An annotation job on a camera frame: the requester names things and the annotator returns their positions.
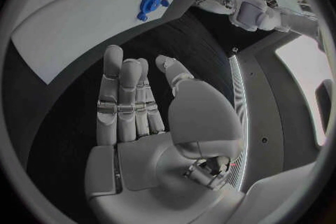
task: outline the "white surface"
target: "white surface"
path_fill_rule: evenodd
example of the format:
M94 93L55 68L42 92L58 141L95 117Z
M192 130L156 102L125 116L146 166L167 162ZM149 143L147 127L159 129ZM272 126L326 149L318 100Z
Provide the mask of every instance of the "white surface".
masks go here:
M142 24L141 0L29 0L12 41L28 66L50 83L67 65L100 42ZM166 11L159 7L148 20Z
M300 36L276 50L276 54L287 66L300 86L315 127L315 138L322 146L325 134L322 127L315 90L325 79L332 79L326 55L319 50L317 42L307 36Z

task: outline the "white panel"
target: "white panel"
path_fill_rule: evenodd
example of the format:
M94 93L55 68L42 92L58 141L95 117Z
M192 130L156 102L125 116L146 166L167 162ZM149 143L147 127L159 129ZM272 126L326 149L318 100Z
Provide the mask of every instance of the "white panel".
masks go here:
M333 80L326 55L319 50L317 42L307 36L289 42L276 50L300 86L315 127L316 142L322 146L325 134L322 128L315 90L325 79Z
M136 19L140 2L29 0L12 40L32 70L45 83L50 83L67 65L95 45L142 24ZM148 15L148 21L162 17L165 11L165 7L159 7Z

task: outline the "blue part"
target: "blue part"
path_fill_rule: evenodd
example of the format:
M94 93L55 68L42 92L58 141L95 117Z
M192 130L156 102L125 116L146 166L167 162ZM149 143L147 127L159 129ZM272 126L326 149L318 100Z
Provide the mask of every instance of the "blue part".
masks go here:
M170 5L169 1L168 0L161 0L161 4L164 6L164 7L168 7Z
M150 13L160 6L161 0L142 0L140 10L144 13Z
M146 14L143 13L143 12L140 12L140 13L138 14L137 18L138 18L139 20L141 20L141 21L147 21L147 19L148 19L148 17L146 16Z

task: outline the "blue plastic piece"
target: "blue plastic piece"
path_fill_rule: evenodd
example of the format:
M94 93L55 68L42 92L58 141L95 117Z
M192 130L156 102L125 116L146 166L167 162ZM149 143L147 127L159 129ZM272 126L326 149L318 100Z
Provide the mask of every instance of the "blue plastic piece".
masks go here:
M140 12L140 13L138 14L137 18L138 18L139 20L141 20L141 21L147 21L147 19L148 19L148 17L146 16L146 14L143 13L143 12Z
M161 4L164 6L164 7L168 7L170 5L169 1L168 0L161 0Z
M161 0L142 0L140 10L144 13L150 13L160 6Z

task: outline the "black mat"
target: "black mat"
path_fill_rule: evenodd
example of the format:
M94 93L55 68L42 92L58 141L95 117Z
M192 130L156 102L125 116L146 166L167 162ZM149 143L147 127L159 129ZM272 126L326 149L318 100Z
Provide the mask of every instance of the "black mat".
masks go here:
M180 60L196 78L212 84L233 103L228 59L191 13L136 37L123 49L125 58L148 59L149 80L167 127L172 94L165 76L155 66L158 54ZM85 200L83 181L88 154L96 145L96 102L101 75L100 60L59 98L35 137L27 166L41 192L79 223L97 223Z

